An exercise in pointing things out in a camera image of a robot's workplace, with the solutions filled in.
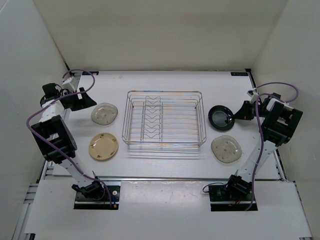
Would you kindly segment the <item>cream floral plate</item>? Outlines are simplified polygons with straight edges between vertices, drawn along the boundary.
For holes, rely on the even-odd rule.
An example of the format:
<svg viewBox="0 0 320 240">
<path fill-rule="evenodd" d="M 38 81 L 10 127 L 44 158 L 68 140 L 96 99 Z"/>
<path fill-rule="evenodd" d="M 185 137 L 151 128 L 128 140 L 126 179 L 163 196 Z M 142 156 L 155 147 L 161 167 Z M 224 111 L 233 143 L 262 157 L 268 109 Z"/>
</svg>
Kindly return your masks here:
<svg viewBox="0 0 320 240">
<path fill-rule="evenodd" d="M 107 132 L 99 133 L 89 143 L 89 155 L 97 161 L 106 161 L 112 158 L 119 148 L 117 138 Z"/>
</svg>

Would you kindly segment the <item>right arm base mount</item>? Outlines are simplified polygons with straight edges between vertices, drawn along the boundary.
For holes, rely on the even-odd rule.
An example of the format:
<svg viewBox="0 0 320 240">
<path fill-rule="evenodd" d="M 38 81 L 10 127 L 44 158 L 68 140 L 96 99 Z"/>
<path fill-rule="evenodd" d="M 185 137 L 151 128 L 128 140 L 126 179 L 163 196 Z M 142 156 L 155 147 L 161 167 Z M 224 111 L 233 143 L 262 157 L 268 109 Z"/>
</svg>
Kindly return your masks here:
<svg viewBox="0 0 320 240">
<path fill-rule="evenodd" d="M 243 212 L 251 204 L 252 191 L 247 195 L 227 189 L 222 182 L 213 182 L 202 188 L 202 193 L 209 196 L 211 212 Z"/>
</svg>

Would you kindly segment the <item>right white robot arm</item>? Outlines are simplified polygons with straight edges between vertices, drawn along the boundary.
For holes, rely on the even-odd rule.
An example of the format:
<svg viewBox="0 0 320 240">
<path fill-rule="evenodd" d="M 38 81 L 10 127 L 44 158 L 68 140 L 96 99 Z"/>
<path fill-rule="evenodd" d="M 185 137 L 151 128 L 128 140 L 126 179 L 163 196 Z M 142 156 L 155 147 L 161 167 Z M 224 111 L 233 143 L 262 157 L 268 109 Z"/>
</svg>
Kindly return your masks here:
<svg viewBox="0 0 320 240">
<path fill-rule="evenodd" d="M 289 106 L 279 96 L 265 95 L 267 98 L 262 104 L 254 106 L 260 139 L 247 161 L 229 177 L 224 187 L 224 193 L 230 200 L 254 193 L 256 174 L 278 147 L 291 140 L 302 118 L 302 111 Z"/>
</svg>

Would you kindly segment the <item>clear glass plate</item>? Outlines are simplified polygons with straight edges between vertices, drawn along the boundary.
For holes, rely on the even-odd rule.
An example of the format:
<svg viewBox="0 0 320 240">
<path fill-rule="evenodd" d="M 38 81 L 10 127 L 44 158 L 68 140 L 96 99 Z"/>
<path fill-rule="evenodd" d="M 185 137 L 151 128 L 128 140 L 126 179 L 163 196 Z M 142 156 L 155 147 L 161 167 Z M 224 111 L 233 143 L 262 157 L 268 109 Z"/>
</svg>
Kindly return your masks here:
<svg viewBox="0 0 320 240">
<path fill-rule="evenodd" d="M 118 115 L 118 108 L 110 103 L 100 103 L 91 112 L 91 120 L 101 126 L 110 125 Z"/>
<path fill-rule="evenodd" d="M 214 156 L 225 164 L 237 161 L 243 153 L 237 140 L 229 135 L 215 138 L 210 146 Z"/>
</svg>

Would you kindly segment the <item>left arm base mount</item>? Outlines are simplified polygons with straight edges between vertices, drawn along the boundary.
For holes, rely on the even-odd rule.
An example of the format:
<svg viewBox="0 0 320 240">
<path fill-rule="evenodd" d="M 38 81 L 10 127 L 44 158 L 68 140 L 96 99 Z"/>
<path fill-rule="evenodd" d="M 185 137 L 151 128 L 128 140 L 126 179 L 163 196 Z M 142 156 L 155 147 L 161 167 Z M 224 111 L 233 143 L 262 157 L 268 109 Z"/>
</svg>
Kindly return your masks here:
<svg viewBox="0 0 320 240">
<path fill-rule="evenodd" d="M 73 208 L 75 210 L 118 210 L 121 195 L 120 185 L 108 185 L 110 196 L 105 187 L 93 182 L 88 187 L 72 185 L 76 192 Z"/>
</svg>

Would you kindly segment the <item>black plate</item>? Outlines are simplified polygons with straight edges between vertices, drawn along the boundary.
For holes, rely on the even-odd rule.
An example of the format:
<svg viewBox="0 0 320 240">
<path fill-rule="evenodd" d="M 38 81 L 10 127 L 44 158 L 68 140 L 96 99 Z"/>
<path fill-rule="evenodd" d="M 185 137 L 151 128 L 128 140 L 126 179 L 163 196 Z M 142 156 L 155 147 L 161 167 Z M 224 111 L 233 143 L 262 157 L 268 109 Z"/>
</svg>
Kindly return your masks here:
<svg viewBox="0 0 320 240">
<path fill-rule="evenodd" d="M 213 128 L 218 131 L 228 131 L 234 124 L 234 114 L 223 105 L 215 105 L 208 112 L 208 120 Z"/>
</svg>

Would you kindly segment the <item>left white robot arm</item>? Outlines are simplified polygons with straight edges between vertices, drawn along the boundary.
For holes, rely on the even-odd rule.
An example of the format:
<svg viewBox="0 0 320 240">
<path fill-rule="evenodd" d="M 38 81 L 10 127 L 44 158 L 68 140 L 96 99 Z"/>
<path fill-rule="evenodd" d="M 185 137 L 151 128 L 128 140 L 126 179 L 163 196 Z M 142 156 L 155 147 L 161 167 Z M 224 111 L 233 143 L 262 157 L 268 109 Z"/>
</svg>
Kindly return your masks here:
<svg viewBox="0 0 320 240">
<path fill-rule="evenodd" d="M 70 90 L 58 89 L 56 83 L 42 86 L 44 96 L 40 106 L 45 108 L 38 123 L 33 124 L 32 135 L 45 160 L 63 167 L 76 180 L 72 189 L 87 199 L 100 201 L 106 195 L 106 188 L 94 172 L 86 170 L 76 156 L 75 139 L 63 120 L 65 110 L 79 111 L 96 106 L 97 103 L 86 93 L 81 97 L 68 96 Z"/>
</svg>

